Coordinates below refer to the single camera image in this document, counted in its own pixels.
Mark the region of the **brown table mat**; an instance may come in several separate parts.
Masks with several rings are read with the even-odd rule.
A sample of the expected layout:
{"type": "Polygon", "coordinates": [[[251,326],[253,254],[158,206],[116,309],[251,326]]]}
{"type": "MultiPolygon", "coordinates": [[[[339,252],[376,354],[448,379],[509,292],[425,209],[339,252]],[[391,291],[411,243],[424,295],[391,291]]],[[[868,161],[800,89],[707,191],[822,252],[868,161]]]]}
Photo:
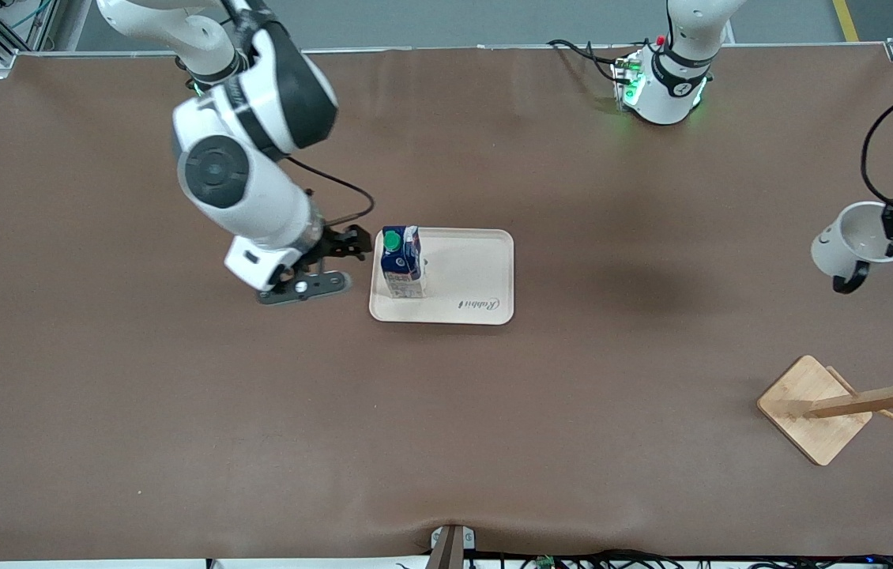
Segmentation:
{"type": "Polygon", "coordinates": [[[893,555],[893,425],[816,467],[757,397],[799,356],[893,385],[893,264],[831,291],[810,244],[869,195],[875,44],[729,47],[686,122],[619,113],[567,53],[316,55],[299,159],[384,224],[507,230],[504,326],[345,294],[263,307],[179,189],[170,58],[0,80],[0,560],[489,550],[893,555]]]}

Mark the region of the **white smiley cup black handle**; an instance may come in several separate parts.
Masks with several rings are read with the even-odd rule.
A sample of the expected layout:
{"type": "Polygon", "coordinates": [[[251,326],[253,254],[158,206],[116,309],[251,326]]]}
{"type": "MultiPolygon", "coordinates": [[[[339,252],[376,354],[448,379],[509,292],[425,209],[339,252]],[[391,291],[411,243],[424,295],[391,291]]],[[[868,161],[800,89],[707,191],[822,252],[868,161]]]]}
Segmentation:
{"type": "Polygon", "coordinates": [[[869,277],[873,266],[893,263],[880,202],[855,202],[842,209],[813,241],[812,262],[831,280],[837,294],[852,294],[869,277]]]}

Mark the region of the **wooden cup rack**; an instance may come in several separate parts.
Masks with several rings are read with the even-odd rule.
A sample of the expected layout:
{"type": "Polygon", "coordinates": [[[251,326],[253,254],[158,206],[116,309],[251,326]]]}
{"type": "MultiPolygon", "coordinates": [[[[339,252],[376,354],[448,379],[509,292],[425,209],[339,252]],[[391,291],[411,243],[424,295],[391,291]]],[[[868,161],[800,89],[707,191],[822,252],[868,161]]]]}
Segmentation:
{"type": "Polygon", "coordinates": [[[893,424],[893,386],[859,391],[835,367],[805,354],[756,406],[812,464],[826,467],[874,417],[893,424]]]}

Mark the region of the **blue milk carton green cap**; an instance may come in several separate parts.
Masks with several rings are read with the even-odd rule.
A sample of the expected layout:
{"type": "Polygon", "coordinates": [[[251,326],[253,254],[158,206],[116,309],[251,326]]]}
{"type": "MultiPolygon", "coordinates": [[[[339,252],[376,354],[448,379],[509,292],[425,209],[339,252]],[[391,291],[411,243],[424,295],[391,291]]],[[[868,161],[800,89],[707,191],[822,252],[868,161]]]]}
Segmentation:
{"type": "Polygon", "coordinates": [[[419,227],[390,224],[382,227],[381,237],[380,269],[392,298],[425,298],[426,270],[419,227]]]}

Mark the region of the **cream tray with Rabbit print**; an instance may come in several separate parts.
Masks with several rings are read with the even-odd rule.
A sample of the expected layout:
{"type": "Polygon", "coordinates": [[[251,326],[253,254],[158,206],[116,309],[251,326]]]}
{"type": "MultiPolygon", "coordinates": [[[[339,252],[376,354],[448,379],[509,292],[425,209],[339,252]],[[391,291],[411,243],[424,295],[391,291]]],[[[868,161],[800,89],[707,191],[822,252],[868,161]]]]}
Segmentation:
{"type": "Polygon", "coordinates": [[[514,243],[500,229],[419,227],[426,296],[395,299],[380,269],[381,232],[368,310],[381,322],[501,326],[515,308],[514,243]]]}

